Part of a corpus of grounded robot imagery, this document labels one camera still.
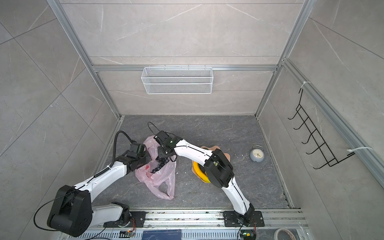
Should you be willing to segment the dark purple fake grapes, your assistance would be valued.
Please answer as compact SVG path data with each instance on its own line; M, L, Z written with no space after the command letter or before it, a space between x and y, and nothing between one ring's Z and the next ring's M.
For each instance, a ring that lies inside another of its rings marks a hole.
M161 170L169 162L169 159L157 157L156 162L158 163L158 165L154 169L152 169L152 174L155 174L156 172Z

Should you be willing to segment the pink plastic bag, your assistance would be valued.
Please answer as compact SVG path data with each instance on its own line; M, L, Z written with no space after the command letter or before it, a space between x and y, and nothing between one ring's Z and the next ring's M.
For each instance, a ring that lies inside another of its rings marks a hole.
M149 136L144 141L144 145L147 147L151 160L135 170L136 178L139 182L146 184L147 188L158 198L172 200L175 195L176 186L176 161L171 162L169 160L161 170L152 174L152 169L158 165L156 158L158 157L159 144L154 139L154 136Z

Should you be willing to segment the yellow fake banana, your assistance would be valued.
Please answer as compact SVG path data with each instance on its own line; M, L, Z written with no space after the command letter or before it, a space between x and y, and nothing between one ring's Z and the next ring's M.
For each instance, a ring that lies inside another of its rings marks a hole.
M202 165L198 164L197 162L193 162L192 171L204 183L210 183L210 180L209 180L209 178L205 172L205 169Z

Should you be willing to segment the pink wavy plate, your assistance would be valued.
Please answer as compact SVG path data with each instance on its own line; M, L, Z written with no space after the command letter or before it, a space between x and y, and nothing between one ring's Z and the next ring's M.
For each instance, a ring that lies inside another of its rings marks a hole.
M205 149L205 150L210 150L210 151L214 151L216 149L221 149L219 146L213 146L213 147L206 147L206 146L202 146L202 149ZM202 180L204 183L210 183L210 180L209 178L207 177L207 174L205 172L205 169L202 165L196 163L196 162L193 162L193 167L192 167L192 172L200 179Z

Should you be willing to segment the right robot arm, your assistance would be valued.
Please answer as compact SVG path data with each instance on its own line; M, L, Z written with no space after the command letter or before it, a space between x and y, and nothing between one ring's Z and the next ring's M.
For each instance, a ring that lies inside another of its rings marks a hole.
M236 221L247 227L253 223L255 208L240 190L233 166L222 150L203 149L188 143L181 137L171 137L165 131L159 131L154 136L154 140L160 144L158 153L161 157L185 157L203 166L210 183L222 189L231 201Z

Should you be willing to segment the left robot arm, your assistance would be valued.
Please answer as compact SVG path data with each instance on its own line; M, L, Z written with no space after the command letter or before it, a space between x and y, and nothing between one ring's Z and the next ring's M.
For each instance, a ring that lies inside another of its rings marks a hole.
M150 158L144 144L132 143L127 151L99 173L74 186L61 187L48 216L48 227L79 237L92 226L125 227L131 224L128 205L113 202L94 207L92 203L110 185L145 165Z

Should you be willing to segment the small grey alarm clock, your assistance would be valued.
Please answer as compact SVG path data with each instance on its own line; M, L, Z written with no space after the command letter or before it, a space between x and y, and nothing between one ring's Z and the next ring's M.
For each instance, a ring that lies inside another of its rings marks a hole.
M264 147L253 145L249 156L253 162L261 163L265 159Z

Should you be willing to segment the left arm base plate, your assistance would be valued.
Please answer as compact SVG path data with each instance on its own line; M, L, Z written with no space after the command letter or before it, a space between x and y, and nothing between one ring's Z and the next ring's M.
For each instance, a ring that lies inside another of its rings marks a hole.
M146 219L146 212L125 212L114 222L106 222L104 228L142 228Z

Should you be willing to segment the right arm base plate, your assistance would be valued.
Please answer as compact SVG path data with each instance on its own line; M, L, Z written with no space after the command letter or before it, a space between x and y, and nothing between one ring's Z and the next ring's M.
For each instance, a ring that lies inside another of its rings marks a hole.
M225 227L264 227L264 217L262 212L253 211L245 216L237 214L235 211L223 212Z

